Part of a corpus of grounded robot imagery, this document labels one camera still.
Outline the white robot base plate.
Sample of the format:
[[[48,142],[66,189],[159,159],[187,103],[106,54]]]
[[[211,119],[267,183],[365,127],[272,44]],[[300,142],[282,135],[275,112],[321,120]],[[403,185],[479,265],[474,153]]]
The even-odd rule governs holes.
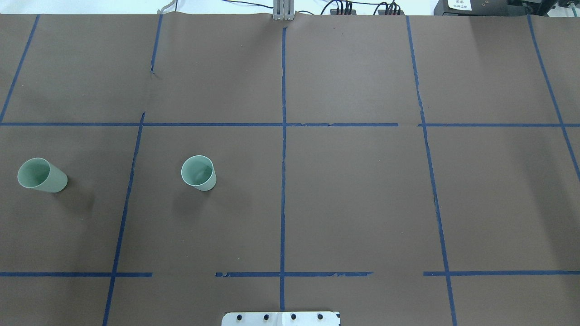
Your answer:
[[[340,326],[339,312],[231,312],[224,314],[222,326]]]

